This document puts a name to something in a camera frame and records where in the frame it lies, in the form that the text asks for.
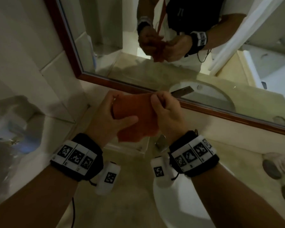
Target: forearm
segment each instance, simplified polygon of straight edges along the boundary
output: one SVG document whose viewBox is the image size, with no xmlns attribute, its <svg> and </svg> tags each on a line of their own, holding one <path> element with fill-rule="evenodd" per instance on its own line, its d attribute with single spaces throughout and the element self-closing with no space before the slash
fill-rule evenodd
<svg viewBox="0 0 285 228">
<path fill-rule="evenodd" d="M 137 19 L 147 16 L 151 20 L 154 18 L 154 8 L 159 0 L 139 0 L 137 8 Z"/>
<path fill-rule="evenodd" d="M 285 228 L 285 220 L 222 165 L 191 179 L 217 228 Z"/>
<path fill-rule="evenodd" d="M 0 205 L 0 227 L 55 228 L 78 182 L 52 166 Z"/>
<path fill-rule="evenodd" d="M 206 32 L 208 41 L 203 50 L 213 49 L 228 42 L 245 16 L 245 14 L 223 15 L 220 23 Z"/>
</svg>

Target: reflected sink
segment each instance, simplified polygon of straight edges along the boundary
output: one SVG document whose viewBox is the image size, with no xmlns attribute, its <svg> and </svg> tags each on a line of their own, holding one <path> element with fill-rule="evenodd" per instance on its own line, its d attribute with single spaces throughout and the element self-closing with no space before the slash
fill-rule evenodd
<svg viewBox="0 0 285 228">
<path fill-rule="evenodd" d="M 187 86 L 190 86 L 194 92 L 184 95 L 182 98 L 235 112 L 235 106 L 231 99 L 217 87 L 205 82 L 184 81 L 172 86 L 169 92 L 173 92 Z"/>
<path fill-rule="evenodd" d="M 157 210 L 167 228 L 215 228 L 191 179 L 184 174 L 180 174 L 169 188 L 159 188 L 154 179 L 153 194 Z"/>
</svg>

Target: soap dish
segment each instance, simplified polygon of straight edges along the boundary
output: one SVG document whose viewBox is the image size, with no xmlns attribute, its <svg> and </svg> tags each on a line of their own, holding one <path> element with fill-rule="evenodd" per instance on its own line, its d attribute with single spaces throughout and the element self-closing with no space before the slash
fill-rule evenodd
<svg viewBox="0 0 285 228">
<path fill-rule="evenodd" d="M 117 137 L 110 141 L 105 148 L 131 156 L 145 157 L 150 137 L 141 139 L 140 142 L 118 142 Z"/>
</svg>

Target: red wooden frame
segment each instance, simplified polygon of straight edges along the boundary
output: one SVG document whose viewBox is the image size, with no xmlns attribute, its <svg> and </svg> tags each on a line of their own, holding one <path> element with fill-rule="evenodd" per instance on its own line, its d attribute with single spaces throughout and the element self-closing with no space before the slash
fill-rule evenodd
<svg viewBox="0 0 285 228">
<path fill-rule="evenodd" d="M 63 17 L 61 16 L 57 1 L 56 0 L 44 0 L 44 2 L 48 8 L 49 14 L 53 20 L 54 26 L 56 28 L 56 31 L 58 33 L 58 36 L 60 38 L 60 41 L 63 45 L 63 48 L 66 52 L 66 55 L 69 59 L 69 62 L 72 66 L 72 69 L 73 69 L 73 72 L 76 78 L 83 80 L 83 81 L 91 82 L 97 85 L 102 85 L 102 86 L 106 86 L 112 89 L 131 93 L 131 94 L 141 94 L 141 93 L 147 93 L 147 92 L 152 91 L 152 90 L 144 89 L 141 87 L 136 87 L 136 86 L 133 86 L 133 85 L 130 85 L 130 84 L 118 81 L 118 80 L 109 80 L 109 79 L 105 79 L 97 75 L 92 76 L 92 75 L 83 73 L 81 71 L 81 67 L 80 67 L 81 65 L 77 61 L 77 56 L 73 48 L 73 43 L 69 37 L 68 30 L 65 28 L 65 23 L 64 23 Z M 268 131 L 272 131 L 275 133 L 285 135 L 285 127 L 275 125 L 274 123 L 271 123 L 271 122 L 253 119 L 253 118 L 249 118 L 243 115 L 236 115 L 233 113 L 216 111 L 214 109 L 201 106 L 198 103 L 189 102 L 189 101 L 182 100 L 182 99 L 180 99 L 180 103 L 181 103 L 181 106 L 185 109 L 197 111 L 200 113 L 212 115 L 212 116 L 219 117 L 222 119 L 227 119 L 229 121 L 238 122 L 238 123 L 242 123 L 248 126 L 253 126 L 253 127 L 257 127 L 257 128 L 261 128 L 264 130 L 268 130 Z"/>
</svg>

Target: mirror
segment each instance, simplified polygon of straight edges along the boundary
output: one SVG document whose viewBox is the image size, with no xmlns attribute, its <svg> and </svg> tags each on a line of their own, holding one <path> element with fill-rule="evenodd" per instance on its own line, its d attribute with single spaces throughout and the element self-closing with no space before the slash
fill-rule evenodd
<svg viewBox="0 0 285 228">
<path fill-rule="evenodd" d="M 56 1 L 83 73 L 285 129 L 285 0 Z"/>
</svg>

